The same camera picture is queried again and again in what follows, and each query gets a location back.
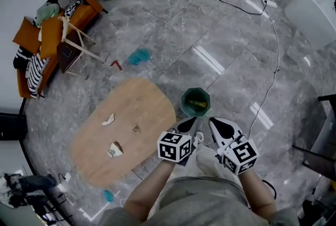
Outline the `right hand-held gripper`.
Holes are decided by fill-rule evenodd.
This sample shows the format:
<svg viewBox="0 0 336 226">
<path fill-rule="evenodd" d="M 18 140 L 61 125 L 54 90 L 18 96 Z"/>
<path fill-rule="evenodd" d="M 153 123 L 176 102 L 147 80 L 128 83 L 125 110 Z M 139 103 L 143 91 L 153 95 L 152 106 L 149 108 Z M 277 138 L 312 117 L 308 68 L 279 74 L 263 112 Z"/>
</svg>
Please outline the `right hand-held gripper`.
<svg viewBox="0 0 336 226">
<path fill-rule="evenodd" d="M 252 139 L 228 144 L 243 133 L 237 123 L 222 117 L 211 117 L 208 124 L 213 140 L 220 147 L 217 149 L 220 162 L 225 167 L 236 176 L 253 168 L 260 154 Z"/>
</svg>

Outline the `yellow snack wrapper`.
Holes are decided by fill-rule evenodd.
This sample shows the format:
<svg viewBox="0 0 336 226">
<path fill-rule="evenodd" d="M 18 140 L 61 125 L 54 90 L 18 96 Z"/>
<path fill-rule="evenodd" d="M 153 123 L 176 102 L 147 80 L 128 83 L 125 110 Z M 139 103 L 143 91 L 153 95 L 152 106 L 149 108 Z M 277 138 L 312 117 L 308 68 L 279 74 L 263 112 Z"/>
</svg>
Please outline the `yellow snack wrapper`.
<svg viewBox="0 0 336 226">
<path fill-rule="evenodd" d="M 201 108 L 206 108 L 207 107 L 207 102 L 187 100 L 187 103 L 188 103 L 188 105 L 197 106 L 197 107 L 201 107 Z"/>
</svg>

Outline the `green waste bin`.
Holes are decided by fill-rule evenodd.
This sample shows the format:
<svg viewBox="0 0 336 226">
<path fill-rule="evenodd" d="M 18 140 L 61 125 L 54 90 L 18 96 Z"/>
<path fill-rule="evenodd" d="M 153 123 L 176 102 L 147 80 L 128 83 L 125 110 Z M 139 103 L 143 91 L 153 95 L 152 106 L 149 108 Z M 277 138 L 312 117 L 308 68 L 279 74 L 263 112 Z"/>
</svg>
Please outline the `green waste bin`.
<svg viewBox="0 0 336 226">
<path fill-rule="evenodd" d="M 187 100 L 207 102 L 206 108 L 188 105 Z M 210 95 L 202 88 L 188 88 L 180 98 L 181 110 L 188 117 L 204 117 L 211 108 Z"/>
</svg>

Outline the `paper cup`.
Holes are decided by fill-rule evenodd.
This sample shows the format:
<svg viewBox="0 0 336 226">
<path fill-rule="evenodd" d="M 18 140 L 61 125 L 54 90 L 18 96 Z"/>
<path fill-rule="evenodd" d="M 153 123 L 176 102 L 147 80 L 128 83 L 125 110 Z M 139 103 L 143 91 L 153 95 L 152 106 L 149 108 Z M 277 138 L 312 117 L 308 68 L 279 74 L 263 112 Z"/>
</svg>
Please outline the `paper cup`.
<svg viewBox="0 0 336 226">
<path fill-rule="evenodd" d="M 123 154 L 123 150 L 118 142 L 112 142 L 107 153 L 111 158 L 114 158 L 121 156 Z"/>
</svg>

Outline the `white tissue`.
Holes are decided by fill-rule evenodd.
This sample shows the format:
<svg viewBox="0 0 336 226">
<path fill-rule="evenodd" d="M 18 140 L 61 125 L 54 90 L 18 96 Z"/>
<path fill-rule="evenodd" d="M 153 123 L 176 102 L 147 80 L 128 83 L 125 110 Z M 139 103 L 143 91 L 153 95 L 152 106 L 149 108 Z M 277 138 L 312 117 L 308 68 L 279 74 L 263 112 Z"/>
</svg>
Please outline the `white tissue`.
<svg viewBox="0 0 336 226">
<path fill-rule="evenodd" d="M 107 126 L 107 125 L 109 125 L 109 124 L 111 124 L 113 121 L 114 121 L 114 113 L 112 113 L 111 115 L 110 115 L 110 117 L 106 120 L 106 121 L 104 121 L 104 122 L 102 122 L 101 123 L 101 125 L 102 126 Z"/>
</svg>

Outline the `person's left forearm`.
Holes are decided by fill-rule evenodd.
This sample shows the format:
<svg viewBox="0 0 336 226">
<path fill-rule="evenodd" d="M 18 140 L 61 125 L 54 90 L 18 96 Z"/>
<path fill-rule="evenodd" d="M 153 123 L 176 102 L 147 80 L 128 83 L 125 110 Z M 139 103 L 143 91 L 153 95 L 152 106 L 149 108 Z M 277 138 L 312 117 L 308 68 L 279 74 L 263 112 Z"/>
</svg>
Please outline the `person's left forearm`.
<svg viewBox="0 0 336 226">
<path fill-rule="evenodd" d="M 140 222 L 146 221 L 174 167 L 174 162 L 161 161 L 132 191 L 123 208 Z"/>
</svg>

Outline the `person's right forearm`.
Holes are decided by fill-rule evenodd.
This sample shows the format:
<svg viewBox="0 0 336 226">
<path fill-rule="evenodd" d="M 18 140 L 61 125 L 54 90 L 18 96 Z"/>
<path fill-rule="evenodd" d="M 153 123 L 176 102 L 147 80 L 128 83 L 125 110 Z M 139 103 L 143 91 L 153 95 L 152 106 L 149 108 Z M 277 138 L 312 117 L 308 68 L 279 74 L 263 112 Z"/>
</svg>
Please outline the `person's right forearm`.
<svg viewBox="0 0 336 226">
<path fill-rule="evenodd" d="M 277 208 L 274 197 L 265 183 L 252 169 L 241 173 L 238 178 L 251 210 L 264 219 L 270 219 L 277 212 Z"/>
</svg>

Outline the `oval wooden table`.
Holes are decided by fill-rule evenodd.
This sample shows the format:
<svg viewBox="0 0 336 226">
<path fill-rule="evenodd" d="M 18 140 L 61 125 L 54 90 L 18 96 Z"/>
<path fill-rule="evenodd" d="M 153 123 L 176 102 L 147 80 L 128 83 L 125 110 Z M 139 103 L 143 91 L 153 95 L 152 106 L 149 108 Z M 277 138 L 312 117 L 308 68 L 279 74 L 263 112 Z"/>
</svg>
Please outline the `oval wooden table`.
<svg viewBox="0 0 336 226">
<path fill-rule="evenodd" d="M 114 121 L 102 126 L 112 113 Z M 160 134 L 175 122 L 173 104 L 154 83 L 129 78 L 119 83 L 81 125 L 72 141 L 72 161 L 85 182 L 108 187 L 156 152 Z M 132 130 L 136 125 L 141 133 Z M 121 156 L 108 155 L 112 142 L 121 145 Z"/>
</svg>

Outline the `person's beige trousers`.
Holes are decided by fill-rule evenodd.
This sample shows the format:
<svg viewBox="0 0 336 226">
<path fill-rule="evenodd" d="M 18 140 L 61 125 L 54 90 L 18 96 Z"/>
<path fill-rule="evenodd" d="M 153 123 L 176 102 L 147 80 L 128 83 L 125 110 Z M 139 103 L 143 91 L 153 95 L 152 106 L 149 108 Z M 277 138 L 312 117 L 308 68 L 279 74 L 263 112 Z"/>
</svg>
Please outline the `person's beige trousers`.
<svg viewBox="0 0 336 226">
<path fill-rule="evenodd" d="M 197 167 L 196 176 L 210 177 L 220 180 L 229 181 L 234 184 L 234 188 L 238 189 L 243 195 L 244 205 L 249 207 L 244 190 L 238 177 L 234 175 L 227 167 L 220 164 L 215 157 L 216 152 L 210 147 L 199 144 L 196 148 L 195 162 Z"/>
</svg>

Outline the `person's grey shirt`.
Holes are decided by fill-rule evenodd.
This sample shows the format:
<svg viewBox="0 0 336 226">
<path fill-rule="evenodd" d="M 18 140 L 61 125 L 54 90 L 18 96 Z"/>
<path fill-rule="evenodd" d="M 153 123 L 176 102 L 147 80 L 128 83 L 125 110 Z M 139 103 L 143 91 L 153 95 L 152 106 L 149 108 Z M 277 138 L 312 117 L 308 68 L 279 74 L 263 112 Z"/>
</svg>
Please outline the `person's grey shirt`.
<svg viewBox="0 0 336 226">
<path fill-rule="evenodd" d="M 124 208 L 103 213 L 98 226 L 300 226 L 291 209 L 269 219 L 253 213 L 235 182 L 212 177 L 176 178 L 168 183 L 158 210 L 140 222 Z"/>
</svg>

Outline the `large teal cloth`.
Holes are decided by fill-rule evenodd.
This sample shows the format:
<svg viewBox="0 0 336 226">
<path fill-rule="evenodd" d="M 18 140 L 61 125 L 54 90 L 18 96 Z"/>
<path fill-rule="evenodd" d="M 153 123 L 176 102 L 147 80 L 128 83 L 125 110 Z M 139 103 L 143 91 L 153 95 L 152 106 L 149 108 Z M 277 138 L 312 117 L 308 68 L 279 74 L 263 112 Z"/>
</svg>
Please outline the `large teal cloth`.
<svg viewBox="0 0 336 226">
<path fill-rule="evenodd" d="M 128 58 L 128 64 L 137 66 L 141 62 L 149 61 L 151 58 L 151 53 L 146 48 L 137 49 Z"/>
</svg>

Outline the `white tape corner mark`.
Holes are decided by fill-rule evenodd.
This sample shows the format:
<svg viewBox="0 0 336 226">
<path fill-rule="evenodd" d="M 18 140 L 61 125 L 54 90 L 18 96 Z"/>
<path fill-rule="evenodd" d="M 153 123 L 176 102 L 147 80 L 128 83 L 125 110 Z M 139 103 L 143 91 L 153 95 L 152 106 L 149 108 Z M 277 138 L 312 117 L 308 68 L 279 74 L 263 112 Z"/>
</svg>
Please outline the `white tape corner mark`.
<svg viewBox="0 0 336 226">
<path fill-rule="evenodd" d="M 120 190 L 119 191 L 117 191 L 116 193 L 113 193 L 113 195 L 114 195 L 114 198 L 118 195 L 120 193 Z M 106 204 L 103 206 L 103 207 L 101 207 L 93 216 L 90 216 L 90 215 L 88 215 L 85 211 L 84 211 L 84 209 L 83 208 L 79 208 L 78 209 L 78 211 L 79 212 L 81 212 L 82 213 L 82 216 L 84 217 L 84 218 L 86 218 L 88 221 L 90 221 L 90 222 L 93 222 L 108 206 L 110 205 L 110 203 L 108 203 L 108 202 L 106 202 Z"/>
</svg>

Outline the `black white striped blanket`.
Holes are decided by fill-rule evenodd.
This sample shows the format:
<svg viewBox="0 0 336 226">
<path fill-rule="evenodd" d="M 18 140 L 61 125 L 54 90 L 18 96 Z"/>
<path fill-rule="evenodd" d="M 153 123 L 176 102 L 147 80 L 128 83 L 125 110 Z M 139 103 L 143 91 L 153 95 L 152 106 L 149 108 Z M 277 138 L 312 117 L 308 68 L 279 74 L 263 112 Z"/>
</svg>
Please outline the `black white striped blanket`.
<svg viewBox="0 0 336 226">
<path fill-rule="evenodd" d="M 39 97 L 38 89 L 43 79 L 43 73 L 49 63 L 50 58 L 41 59 L 40 51 L 31 57 L 25 73 L 29 94 L 32 98 Z"/>
</svg>

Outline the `orange cushion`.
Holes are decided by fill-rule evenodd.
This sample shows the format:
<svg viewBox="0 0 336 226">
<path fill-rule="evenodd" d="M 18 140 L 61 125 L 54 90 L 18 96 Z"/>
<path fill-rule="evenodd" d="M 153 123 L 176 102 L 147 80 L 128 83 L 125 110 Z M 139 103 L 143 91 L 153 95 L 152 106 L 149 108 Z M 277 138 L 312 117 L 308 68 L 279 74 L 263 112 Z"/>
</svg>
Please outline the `orange cushion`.
<svg viewBox="0 0 336 226">
<path fill-rule="evenodd" d="M 39 33 L 40 29 L 34 26 L 29 19 L 24 17 L 13 42 L 31 53 L 37 54 L 41 45 L 41 42 L 38 40 Z"/>
<path fill-rule="evenodd" d="M 57 54 L 57 46 L 66 38 L 68 29 L 68 21 L 62 13 L 42 22 L 40 29 L 41 59 L 47 59 Z"/>
</svg>

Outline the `black white striped pillow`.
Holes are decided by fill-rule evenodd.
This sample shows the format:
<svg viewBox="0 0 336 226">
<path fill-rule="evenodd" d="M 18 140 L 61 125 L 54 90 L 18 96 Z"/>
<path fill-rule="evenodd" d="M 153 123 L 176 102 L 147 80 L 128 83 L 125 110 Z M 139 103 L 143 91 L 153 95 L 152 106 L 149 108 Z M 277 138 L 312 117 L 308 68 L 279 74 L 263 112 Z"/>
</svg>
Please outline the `black white striped pillow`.
<svg viewBox="0 0 336 226">
<path fill-rule="evenodd" d="M 30 62 L 32 56 L 33 53 L 23 48 L 22 46 L 19 46 L 13 60 L 14 68 L 18 70 L 26 70 L 27 65 Z"/>
</svg>

